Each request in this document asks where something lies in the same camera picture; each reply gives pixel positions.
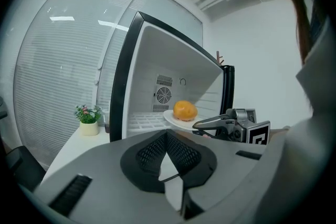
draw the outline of refrigerator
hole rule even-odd
[[[115,70],[110,141],[176,129],[163,112],[179,100],[193,103],[203,119],[224,114],[233,105],[234,72],[173,27],[137,12]]]

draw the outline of white wall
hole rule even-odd
[[[311,115],[296,80],[300,56],[296,15],[291,0],[247,7],[211,24],[204,48],[219,50],[224,64],[235,66],[234,108],[255,108],[258,122],[271,128],[293,125]]]

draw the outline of white plate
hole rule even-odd
[[[203,118],[196,116],[193,121],[181,121],[174,117],[173,110],[166,110],[165,112],[163,112],[163,116],[169,123],[189,131],[198,131],[197,129],[193,128],[193,125],[196,122],[203,120]]]

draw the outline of robotic arm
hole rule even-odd
[[[228,109],[226,114],[196,122],[193,128],[220,130],[217,136],[208,134],[214,139],[262,145],[269,142],[270,122],[256,123],[254,109]]]

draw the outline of white counter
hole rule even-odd
[[[110,142],[110,134],[105,132],[104,127],[99,127],[99,134],[94,136],[83,136],[79,132],[79,128],[73,133],[69,140],[57,154],[56,158],[50,165],[42,183],[46,178],[56,172],[58,169],[67,165],[79,155],[89,149]]]

